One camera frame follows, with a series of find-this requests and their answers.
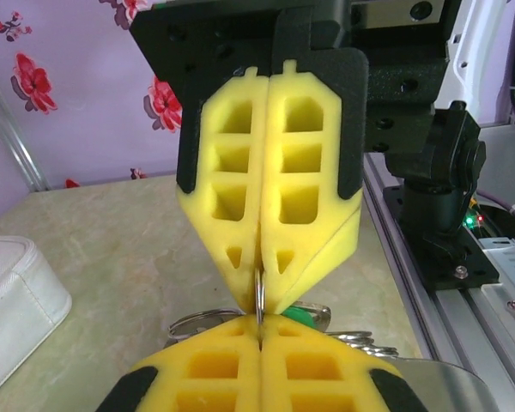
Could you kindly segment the aluminium corner post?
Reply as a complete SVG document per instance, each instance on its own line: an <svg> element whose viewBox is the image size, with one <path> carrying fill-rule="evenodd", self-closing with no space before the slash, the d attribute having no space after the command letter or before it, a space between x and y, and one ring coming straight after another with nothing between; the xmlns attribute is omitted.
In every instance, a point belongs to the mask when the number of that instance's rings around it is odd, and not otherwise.
<svg viewBox="0 0 515 412"><path fill-rule="evenodd" d="M0 93L0 140L8 148L30 191L50 191L52 186L24 141L12 111Z"/></svg>

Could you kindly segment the white pill pouch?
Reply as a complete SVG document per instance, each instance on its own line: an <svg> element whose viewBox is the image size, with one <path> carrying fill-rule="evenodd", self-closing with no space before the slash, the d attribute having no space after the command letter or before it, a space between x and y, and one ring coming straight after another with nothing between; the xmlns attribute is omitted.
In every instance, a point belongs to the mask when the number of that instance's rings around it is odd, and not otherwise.
<svg viewBox="0 0 515 412"><path fill-rule="evenodd" d="M0 387L71 307L70 293L34 242L0 236Z"/></svg>

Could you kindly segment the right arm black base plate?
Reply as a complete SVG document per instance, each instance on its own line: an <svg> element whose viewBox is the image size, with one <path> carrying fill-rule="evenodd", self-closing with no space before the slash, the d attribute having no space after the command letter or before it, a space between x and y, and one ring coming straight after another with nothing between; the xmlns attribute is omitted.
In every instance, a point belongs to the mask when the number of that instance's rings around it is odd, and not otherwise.
<svg viewBox="0 0 515 412"><path fill-rule="evenodd" d="M464 226L464 193L458 189L389 186L383 197L429 292L479 288L500 275Z"/></svg>

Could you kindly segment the aluminium mounting rail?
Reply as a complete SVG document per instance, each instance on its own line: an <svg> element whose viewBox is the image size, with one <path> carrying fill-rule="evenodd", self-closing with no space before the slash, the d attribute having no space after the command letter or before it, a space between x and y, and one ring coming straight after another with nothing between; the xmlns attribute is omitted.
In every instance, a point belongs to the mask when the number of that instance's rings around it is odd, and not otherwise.
<svg viewBox="0 0 515 412"><path fill-rule="evenodd" d="M479 198L515 207L515 126L490 127L481 137L488 145L488 159ZM422 354L475 373L500 412L515 412L515 287L485 252L499 272L497 283L427 292L383 199L383 189L400 181L388 173L381 154L366 155L365 182L365 198Z"/></svg>

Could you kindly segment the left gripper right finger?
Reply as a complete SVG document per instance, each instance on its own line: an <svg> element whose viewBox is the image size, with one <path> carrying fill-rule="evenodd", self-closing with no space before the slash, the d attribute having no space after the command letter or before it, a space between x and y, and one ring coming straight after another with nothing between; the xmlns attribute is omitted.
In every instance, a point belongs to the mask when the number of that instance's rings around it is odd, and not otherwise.
<svg viewBox="0 0 515 412"><path fill-rule="evenodd" d="M280 315L261 331L262 412L426 412L383 358Z"/></svg>

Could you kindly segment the grey metal band keyring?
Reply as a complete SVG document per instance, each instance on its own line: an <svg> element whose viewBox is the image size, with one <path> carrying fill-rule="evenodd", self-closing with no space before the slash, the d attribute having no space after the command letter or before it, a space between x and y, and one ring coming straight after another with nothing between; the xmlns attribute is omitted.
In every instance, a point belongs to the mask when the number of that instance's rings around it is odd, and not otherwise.
<svg viewBox="0 0 515 412"><path fill-rule="evenodd" d="M266 316L261 312L254 316L259 354L263 342L261 327ZM431 360L383 359L399 370L423 401L426 412L488 412L495 408L485 384L461 367Z"/></svg>

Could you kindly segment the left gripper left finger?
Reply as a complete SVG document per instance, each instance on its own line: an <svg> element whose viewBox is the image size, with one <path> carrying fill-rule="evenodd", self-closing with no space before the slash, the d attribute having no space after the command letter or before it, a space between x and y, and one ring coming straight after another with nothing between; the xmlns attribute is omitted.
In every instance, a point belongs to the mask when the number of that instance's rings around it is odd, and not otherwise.
<svg viewBox="0 0 515 412"><path fill-rule="evenodd" d="M261 412L256 331L240 316L138 361L96 412Z"/></svg>

